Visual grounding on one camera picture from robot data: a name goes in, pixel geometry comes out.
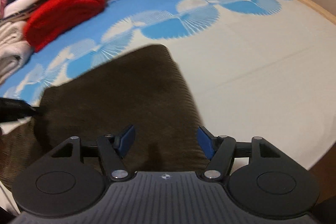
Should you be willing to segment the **dark brown corduroy pants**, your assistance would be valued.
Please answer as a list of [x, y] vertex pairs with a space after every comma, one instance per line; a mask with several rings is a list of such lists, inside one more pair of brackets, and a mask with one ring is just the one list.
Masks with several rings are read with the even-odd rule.
[[193, 97], [168, 49], [159, 44], [120, 56], [45, 90], [41, 112], [1, 136], [1, 182], [15, 177], [71, 136], [94, 141], [134, 126], [123, 163], [129, 171], [202, 170], [201, 124]]

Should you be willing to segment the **cream folded blanket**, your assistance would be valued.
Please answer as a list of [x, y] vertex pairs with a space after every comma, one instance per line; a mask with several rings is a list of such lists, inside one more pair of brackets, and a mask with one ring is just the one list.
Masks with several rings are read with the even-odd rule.
[[33, 54], [33, 47], [23, 35], [26, 24], [25, 21], [18, 21], [1, 26], [1, 84], [25, 65]]

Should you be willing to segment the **blue and white bedsheet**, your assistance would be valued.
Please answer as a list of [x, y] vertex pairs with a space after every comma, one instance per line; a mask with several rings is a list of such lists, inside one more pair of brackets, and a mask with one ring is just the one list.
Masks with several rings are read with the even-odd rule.
[[264, 137], [305, 168], [335, 143], [335, 24], [297, 0], [110, 0], [35, 52], [1, 96], [41, 107], [46, 89], [155, 44], [177, 64], [199, 127]]

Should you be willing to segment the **red folded blanket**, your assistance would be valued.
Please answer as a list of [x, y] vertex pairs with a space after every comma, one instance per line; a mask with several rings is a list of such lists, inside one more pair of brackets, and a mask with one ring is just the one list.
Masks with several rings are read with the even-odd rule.
[[62, 33], [98, 15], [105, 6], [105, 0], [48, 0], [29, 17], [24, 38], [38, 52]]

